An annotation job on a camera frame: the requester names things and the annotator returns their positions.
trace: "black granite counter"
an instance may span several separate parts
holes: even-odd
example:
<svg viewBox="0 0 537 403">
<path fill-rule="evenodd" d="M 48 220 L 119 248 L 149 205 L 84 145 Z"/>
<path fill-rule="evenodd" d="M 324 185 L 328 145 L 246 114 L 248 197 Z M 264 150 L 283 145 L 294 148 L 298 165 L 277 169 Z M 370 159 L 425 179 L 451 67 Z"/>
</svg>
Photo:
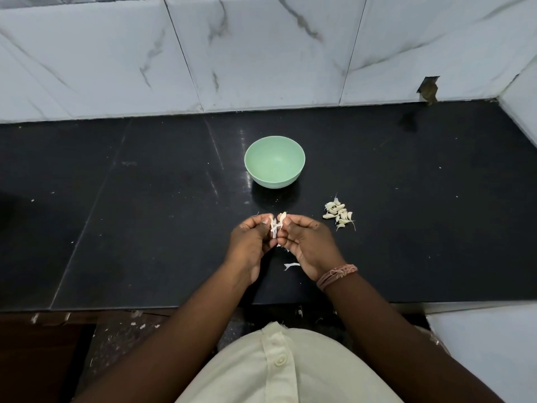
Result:
<svg viewBox="0 0 537 403">
<path fill-rule="evenodd" d="M 320 219 L 336 192 L 356 220 L 336 241 L 389 301 L 537 299 L 537 150 L 494 102 L 21 127 L 0 126 L 4 311 L 179 305 L 236 224 Z M 304 148 L 287 188 L 246 173 L 245 150 L 267 135 Z M 243 302 L 322 301 L 300 268 L 285 271 L 292 261 L 265 256 Z"/>
</svg>

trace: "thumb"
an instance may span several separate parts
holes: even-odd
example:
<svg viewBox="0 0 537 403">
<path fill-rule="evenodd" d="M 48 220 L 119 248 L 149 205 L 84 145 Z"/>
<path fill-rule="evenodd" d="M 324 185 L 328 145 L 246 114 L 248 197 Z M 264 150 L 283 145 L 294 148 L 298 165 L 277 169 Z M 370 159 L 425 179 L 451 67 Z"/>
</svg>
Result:
<svg viewBox="0 0 537 403">
<path fill-rule="evenodd" d="M 284 227 L 287 231 L 287 237 L 292 241 L 299 242 L 299 239 L 302 237 L 305 228 L 298 226 L 287 217 L 284 219 Z"/>
<path fill-rule="evenodd" d="M 257 225 L 255 229 L 258 231 L 259 236 L 261 238 L 265 237 L 270 230 L 270 218 L 268 216 L 265 216 L 261 223 L 259 223 L 259 225 Z"/>
</svg>

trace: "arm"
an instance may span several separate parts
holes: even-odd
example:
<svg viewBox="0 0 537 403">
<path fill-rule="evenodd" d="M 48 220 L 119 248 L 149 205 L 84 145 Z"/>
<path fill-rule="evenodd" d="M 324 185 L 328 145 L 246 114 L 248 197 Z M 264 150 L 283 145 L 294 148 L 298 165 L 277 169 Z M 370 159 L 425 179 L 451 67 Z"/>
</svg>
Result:
<svg viewBox="0 0 537 403">
<path fill-rule="evenodd" d="M 246 288 L 259 276 L 268 215 L 237 226 L 224 264 L 142 345 L 82 393 L 76 403 L 168 403 L 190 384 L 218 343 Z"/>
<path fill-rule="evenodd" d="M 306 216 L 288 215 L 278 243 L 317 281 L 345 263 L 330 230 Z M 358 274 L 326 288 L 361 356 L 406 403 L 502 403 L 479 379 L 435 346 Z"/>
</svg>

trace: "shirt button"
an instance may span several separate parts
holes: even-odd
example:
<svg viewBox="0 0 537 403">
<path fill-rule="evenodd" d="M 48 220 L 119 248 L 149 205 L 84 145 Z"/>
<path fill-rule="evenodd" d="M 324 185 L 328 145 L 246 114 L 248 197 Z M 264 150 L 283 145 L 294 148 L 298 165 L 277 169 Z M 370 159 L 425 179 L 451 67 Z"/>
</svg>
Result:
<svg viewBox="0 0 537 403">
<path fill-rule="evenodd" d="M 285 365 L 286 362 L 287 362 L 287 355 L 285 353 L 282 353 L 280 356 L 278 356 L 278 359 L 276 359 L 276 362 L 274 362 L 274 364 L 276 366 L 282 366 L 282 365 Z"/>
</svg>

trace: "green bowl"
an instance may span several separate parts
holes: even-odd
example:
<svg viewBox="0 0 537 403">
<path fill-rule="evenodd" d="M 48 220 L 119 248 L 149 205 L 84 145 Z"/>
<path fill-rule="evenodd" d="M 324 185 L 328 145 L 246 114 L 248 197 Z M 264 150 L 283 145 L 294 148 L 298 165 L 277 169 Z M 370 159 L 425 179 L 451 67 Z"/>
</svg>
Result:
<svg viewBox="0 0 537 403">
<path fill-rule="evenodd" d="M 253 180 L 272 189 L 295 182 L 304 163 L 305 154 L 300 144 L 282 136 L 257 140 L 244 155 L 244 164 Z"/>
</svg>

